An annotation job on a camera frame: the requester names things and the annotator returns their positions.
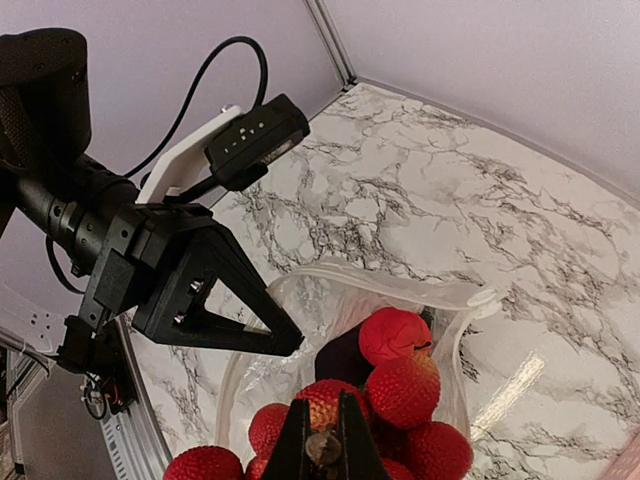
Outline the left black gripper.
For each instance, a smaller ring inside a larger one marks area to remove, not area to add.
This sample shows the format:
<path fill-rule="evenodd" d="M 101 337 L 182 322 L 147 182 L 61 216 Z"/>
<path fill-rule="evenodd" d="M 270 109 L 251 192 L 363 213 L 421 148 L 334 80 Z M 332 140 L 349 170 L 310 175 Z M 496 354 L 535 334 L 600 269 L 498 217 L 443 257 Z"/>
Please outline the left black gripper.
<path fill-rule="evenodd" d="M 199 204 L 83 208 L 64 221 L 64 251 L 89 278 L 68 330 L 99 330 L 136 307 L 134 328 L 161 345 L 287 357 L 304 339 L 231 231 Z M 215 277 L 263 330 L 205 308 Z"/>

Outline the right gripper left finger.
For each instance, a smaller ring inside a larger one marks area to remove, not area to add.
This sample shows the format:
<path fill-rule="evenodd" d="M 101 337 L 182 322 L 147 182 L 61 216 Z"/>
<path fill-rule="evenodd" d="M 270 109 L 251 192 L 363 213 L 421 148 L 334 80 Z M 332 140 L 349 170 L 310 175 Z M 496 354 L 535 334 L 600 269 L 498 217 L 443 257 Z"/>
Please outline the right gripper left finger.
<path fill-rule="evenodd" d="M 311 435 L 309 401 L 294 400 L 289 408 L 278 441 L 265 467 L 262 480 L 307 480 L 311 461 L 306 440 Z"/>

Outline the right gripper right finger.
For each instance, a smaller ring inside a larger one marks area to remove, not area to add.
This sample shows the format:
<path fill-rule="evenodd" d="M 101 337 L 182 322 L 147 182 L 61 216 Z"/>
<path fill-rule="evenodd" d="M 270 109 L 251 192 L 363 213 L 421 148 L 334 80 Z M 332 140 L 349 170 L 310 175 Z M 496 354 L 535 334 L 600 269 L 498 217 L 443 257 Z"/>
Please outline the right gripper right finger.
<path fill-rule="evenodd" d="M 388 480 L 387 473 L 355 394 L 342 391 L 337 427 L 342 453 L 337 478 L 343 480 Z"/>

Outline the red cherry bunch toy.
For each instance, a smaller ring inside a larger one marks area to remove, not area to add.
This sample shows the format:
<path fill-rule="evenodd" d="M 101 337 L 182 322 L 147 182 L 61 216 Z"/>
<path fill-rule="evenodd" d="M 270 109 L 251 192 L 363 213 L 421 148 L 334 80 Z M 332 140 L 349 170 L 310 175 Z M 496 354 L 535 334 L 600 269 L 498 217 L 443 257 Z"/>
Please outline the red cherry bunch toy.
<path fill-rule="evenodd" d="M 469 441 L 455 427 L 433 420 L 441 394 L 440 374 L 426 353 L 376 366 L 363 389 L 339 380 L 321 380 L 294 400 L 309 401 L 311 435 L 306 453 L 310 479 L 338 479 L 342 453 L 337 427 L 342 391 L 355 394 L 390 479 L 462 479 L 473 463 Z M 231 450 L 195 447 L 175 457 L 167 479 L 261 479 L 278 441 L 290 405 L 259 410 L 249 428 L 255 458 L 243 465 Z"/>

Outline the clear zip top bag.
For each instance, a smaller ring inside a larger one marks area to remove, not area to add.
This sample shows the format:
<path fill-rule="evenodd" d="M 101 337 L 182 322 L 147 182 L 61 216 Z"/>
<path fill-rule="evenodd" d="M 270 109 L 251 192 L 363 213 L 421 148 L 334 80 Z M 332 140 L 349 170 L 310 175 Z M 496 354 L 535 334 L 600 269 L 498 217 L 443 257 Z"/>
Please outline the clear zip top bag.
<path fill-rule="evenodd" d="M 289 357 L 235 353 L 223 378 L 217 442 L 260 478 L 291 401 L 312 426 L 356 394 L 371 419 L 374 454 L 394 479 L 461 479 L 473 451 L 458 351 L 469 324 L 495 314 L 495 289 L 427 284 L 337 260 L 275 280 L 269 294 L 303 334 Z"/>

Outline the purple eggplant toy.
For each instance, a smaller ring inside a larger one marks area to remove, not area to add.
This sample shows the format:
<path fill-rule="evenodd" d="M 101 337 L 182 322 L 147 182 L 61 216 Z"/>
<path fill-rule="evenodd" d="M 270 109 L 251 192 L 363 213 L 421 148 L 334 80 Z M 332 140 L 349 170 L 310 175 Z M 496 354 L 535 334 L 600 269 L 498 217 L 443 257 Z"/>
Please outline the purple eggplant toy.
<path fill-rule="evenodd" d="M 325 344 L 314 360 L 315 380 L 340 380 L 361 388 L 374 367 L 359 348 L 358 325 Z"/>

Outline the red tomato toy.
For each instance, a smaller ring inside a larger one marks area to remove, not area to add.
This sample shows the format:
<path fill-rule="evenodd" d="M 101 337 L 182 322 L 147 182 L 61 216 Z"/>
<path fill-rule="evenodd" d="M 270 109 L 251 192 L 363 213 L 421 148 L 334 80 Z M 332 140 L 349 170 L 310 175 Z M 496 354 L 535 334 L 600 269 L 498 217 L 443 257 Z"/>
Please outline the red tomato toy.
<path fill-rule="evenodd" d="M 431 330 L 419 314 L 393 307 L 370 315 L 359 333 L 360 351 L 373 366 L 429 349 L 432 341 Z"/>

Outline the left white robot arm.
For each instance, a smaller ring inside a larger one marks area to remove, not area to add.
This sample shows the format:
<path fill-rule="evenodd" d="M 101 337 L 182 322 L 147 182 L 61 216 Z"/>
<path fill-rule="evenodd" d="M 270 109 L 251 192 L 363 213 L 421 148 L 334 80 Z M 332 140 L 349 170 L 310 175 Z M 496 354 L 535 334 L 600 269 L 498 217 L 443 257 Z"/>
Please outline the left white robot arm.
<path fill-rule="evenodd" d="M 86 367 L 126 311 L 150 340 L 289 356 L 303 336 L 231 231 L 200 204 L 241 191 L 309 133 L 285 95 L 258 93 L 166 148 L 145 184 L 91 159 L 85 37 L 45 28 L 1 39 L 1 201 L 59 245 L 88 283 L 57 360 Z"/>

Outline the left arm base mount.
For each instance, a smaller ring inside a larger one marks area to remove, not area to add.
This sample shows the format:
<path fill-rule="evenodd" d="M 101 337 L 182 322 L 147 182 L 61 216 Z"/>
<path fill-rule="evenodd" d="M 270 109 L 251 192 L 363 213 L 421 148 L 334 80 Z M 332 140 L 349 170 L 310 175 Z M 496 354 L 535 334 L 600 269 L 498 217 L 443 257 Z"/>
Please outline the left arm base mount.
<path fill-rule="evenodd" d="M 68 372 L 82 375 L 86 382 L 81 400 L 97 421 L 116 415 L 135 401 L 138 394 L 115 321 L 95 333 L 83 320 L 68 316 L 63 343 L 54 360 Z"/>

